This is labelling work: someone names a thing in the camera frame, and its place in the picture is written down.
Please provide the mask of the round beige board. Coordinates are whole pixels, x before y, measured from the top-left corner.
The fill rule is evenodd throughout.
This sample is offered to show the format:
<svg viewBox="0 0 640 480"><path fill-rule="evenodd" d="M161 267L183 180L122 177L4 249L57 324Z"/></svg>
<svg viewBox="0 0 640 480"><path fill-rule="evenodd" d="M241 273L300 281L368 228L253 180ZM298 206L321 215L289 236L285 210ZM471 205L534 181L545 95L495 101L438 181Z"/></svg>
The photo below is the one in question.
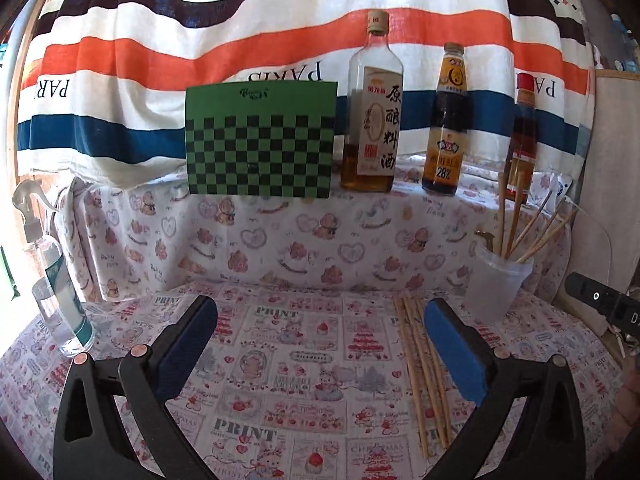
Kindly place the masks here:
<svg viewBox="0 0 640 480"><path fill-rule="evenodd" d="M566 272L626 292L639 265L639 76L596 71L596 100Z"/></svg>

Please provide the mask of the red cap sauce bottle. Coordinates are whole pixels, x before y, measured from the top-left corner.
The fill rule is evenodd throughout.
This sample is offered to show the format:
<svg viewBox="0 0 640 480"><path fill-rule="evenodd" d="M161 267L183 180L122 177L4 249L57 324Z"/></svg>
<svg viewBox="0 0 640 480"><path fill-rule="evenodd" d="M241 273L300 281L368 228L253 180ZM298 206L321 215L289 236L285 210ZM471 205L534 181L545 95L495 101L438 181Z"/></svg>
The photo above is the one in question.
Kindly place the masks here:
<svg viewBox="0 0 640 480"><path fill-rule="evenodd" d="M516 78L516 100L511 140L506 154L506 197L516 199L518 184L522 185L523 202L526 202L537 154L537 124L535 119L535 79L529 73L519 73Z"/></svg>

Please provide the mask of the green checkered box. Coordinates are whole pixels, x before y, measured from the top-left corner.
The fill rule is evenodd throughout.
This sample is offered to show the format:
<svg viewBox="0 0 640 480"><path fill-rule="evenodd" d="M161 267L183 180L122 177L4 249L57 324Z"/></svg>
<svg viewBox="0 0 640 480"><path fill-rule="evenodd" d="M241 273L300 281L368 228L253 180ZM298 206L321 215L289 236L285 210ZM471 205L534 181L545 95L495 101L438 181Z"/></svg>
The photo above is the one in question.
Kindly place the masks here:
<svg viewBox="0 0 640 480"><path fill-rule="evenodd" d="M189 192L329 197L336 99L334 81L244 81L186 89Z"/></svg>

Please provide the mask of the clear spray bottle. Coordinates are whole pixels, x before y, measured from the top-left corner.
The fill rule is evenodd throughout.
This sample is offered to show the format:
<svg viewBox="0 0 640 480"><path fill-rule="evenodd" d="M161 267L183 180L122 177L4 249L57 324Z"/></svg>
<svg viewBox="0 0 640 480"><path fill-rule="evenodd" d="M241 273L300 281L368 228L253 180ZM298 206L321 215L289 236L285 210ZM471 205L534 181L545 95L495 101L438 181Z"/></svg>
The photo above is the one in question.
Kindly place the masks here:
<svg viewBox="0 0 640 480"><path fill-rule="evenodd" d="M26 281L58 350L73 359L76 354L91 349L93 327L70 278L60 242L44 232L32 196L36 196L43 207L56 211L39 181L27 179L16 186L12 204L23 218L25 257L29 261Z"/></svg>

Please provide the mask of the striped Paris cloth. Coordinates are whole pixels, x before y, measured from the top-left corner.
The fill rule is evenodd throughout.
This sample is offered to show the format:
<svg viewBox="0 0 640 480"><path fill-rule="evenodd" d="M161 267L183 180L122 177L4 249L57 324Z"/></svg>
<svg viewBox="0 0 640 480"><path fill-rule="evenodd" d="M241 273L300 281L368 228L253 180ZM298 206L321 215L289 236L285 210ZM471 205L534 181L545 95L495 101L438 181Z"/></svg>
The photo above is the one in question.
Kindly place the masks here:
<svg viewBox="0 0 640 480"><path fill-rule="evenodd" d="M464 49L469 153L500 162L515 79L535 79L536 167L582 172L593 122L593 58L579 0L44 0L16 120L19 174L70 170L132 188L184 159L184 92L237 80L334 81L390 16L405 69L401 153L426 145L442 48Z"/></svg>

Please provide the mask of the translucent plastic cup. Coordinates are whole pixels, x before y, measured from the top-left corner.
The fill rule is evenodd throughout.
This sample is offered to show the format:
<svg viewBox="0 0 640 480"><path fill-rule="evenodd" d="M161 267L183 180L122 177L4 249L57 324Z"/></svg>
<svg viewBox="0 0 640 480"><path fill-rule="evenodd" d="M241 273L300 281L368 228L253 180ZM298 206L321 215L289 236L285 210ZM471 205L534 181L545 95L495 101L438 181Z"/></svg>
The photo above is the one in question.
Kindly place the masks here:
<svg viewBox="0 0 640 480"><path fill-rule="evenodd" d="M480 246L463 305L486 325L500 322L532 273L533 266L530 261L517 263L503 259Z"/></svg>

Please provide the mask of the dark soy sauce bottle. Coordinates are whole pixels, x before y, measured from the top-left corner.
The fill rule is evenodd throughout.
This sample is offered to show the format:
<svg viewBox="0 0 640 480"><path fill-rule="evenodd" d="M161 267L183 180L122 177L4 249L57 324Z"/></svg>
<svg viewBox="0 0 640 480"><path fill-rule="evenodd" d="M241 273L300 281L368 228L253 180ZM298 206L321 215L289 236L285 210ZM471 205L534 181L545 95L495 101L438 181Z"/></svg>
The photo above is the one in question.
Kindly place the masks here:
<svg viewBox="0 0 640 480"><path fill-rule="evenodd" d="M461 44L444 45L422 176L427 191L448 196L457 192L472 117L463 55Z"/></svg>

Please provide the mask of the bear pattern cloth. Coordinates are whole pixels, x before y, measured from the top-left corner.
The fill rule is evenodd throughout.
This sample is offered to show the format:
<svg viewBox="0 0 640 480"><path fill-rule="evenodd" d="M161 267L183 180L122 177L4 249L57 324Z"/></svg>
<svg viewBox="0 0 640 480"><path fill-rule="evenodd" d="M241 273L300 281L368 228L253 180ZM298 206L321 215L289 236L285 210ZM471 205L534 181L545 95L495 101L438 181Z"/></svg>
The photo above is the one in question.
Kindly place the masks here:
<svg viewBox="0 0 640 480"><path fill-rule="evenodd" d="M484 235L497 238L496 178L473 169L442 196L424 191L420 175L408 162L388 193L334 186L325 200L193 195L183 174L130 190L75 178L58 194L52 224L91 301L202 281L462 295ZM553 209L550 198L514 257L562 221ZM529 259L525 289L552 299L569 256L564 226Z"/></svg>

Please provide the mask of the clear cooking wine bottle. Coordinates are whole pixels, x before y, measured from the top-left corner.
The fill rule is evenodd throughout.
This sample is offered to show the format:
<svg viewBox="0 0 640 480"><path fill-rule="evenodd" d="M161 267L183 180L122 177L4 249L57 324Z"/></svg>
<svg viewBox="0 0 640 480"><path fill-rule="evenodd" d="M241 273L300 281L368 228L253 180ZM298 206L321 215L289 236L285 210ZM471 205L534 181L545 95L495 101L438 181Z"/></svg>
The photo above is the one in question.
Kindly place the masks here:
<svg viewBox="0 0 640 480"><path fill-rule="evenodd" d="M351 191L386 193L394 182L404 66L389 31L388 13L369 11L366 44L349 61L341 186Z"/></svg>

